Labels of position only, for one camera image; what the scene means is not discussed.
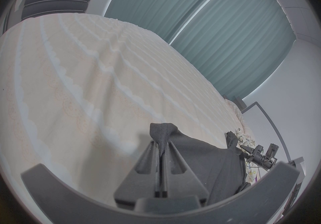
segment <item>bed sheet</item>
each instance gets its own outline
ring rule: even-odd
[[[0,37],[0,86],[0,166],[43,223],[20,178],[38,163],[115,206],[151,122],[219,148],[224,133],[243,131],[228,102],[159,36],[97,15],[51,14],[9,29]]]

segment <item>black garment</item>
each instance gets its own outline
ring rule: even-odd
[[[227,149],[190,138],[172,123],[151,123],[150,136],[158,144],[160,155],[163,154],[168,140],[173,142],[208,190],[208,204],[224,200],[251,185],[245,181],[247,174],[244,154],[236,148],[237,137],[232,132],[227,133]]]

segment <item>mattress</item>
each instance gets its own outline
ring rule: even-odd
[[[38,163],[84,195],[113,193],[151,140],[173,123],[226,148],[243,126],[229,103],[151,31],[89,14],[29,18],[0,37],[0,166],[42,222],[20,174]]]

